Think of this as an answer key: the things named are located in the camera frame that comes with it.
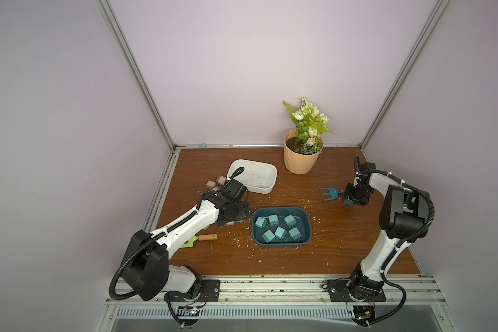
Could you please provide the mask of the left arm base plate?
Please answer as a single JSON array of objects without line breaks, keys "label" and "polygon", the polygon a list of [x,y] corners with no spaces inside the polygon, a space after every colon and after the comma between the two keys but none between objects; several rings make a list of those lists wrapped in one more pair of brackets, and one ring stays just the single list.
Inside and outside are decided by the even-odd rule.
[{"label": "left arm base plate", "polygon": [[221,281],[219,279],[198,279],[186,293],[171,291],[165,294],[166,302],[218,302]]}]

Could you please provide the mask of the white plastic storage box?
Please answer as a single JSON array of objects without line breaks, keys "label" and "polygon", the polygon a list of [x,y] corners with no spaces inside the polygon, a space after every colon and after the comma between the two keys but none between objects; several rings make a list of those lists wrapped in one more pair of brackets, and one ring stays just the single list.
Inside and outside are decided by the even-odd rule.
[{"label": "white plastic storage box", "polygon": [[236,176],[235,179],[245,185],[249,192],[257,194],[271,193],[278,174],[278,170],[274,165],[253,160],[238,159],[232,162],[228,170],[228,178],[240,167],[243,167],[244,171]]}]

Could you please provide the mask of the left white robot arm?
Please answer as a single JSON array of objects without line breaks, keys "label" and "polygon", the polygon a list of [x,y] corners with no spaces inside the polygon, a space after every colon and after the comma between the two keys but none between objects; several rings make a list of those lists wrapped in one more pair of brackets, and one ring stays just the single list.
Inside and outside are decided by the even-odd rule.
[{"label": "left white robot arm", "polygon": [[239,181],[228,179],[219,190],[200,194],[196,205],[173,222],[152,232],[136,232],[109,283],[109,297],[138,296],[144,301],[159,293],[180,293],[188,300],[199,297],[202,276],[188,266],[173,266],[170,260],[205,227],[251,217],[250,204],[243,199],[247,191]]}]

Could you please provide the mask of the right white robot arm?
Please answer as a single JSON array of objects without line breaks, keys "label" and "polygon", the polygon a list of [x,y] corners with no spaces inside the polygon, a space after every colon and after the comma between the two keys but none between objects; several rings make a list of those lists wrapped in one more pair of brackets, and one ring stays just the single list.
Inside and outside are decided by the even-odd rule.
[{"label": "right white robot arm", "polygon": [[376,297],[389,283],[386,273],[401,252],[426,236],[435,209],[427,192],[391,172],[378,170],[374,163],[361,163],[356,156],[354,170],[354,182],[347,184],[344,190],[345,205],[366,206],[375,192],[384,198],[378,218],[378,239],[368,256],[357,264],[346,286],[352,300],[363,302]]}]

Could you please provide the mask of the teal plastic storage box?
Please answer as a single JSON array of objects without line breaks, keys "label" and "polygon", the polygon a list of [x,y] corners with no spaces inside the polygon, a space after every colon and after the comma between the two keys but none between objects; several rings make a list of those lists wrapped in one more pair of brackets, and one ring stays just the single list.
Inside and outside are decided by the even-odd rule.
[{"label": "teal plastic storage box", "polygon": [[265,207],[252,219],[255,243],[264,248],[304,246],[311,241],[312,229],[305,210],[298,207]]}]

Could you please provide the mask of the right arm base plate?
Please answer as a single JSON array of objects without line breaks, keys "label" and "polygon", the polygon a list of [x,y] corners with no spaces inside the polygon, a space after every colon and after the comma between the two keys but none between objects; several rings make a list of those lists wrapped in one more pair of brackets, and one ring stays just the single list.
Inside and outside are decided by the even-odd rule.
[{"label": "right arm base plate", "polygon": [[329,294],[332,302],[385,302],[384,282],[371,280],[351,283],[349,279],[328,279],[322,287]]}]

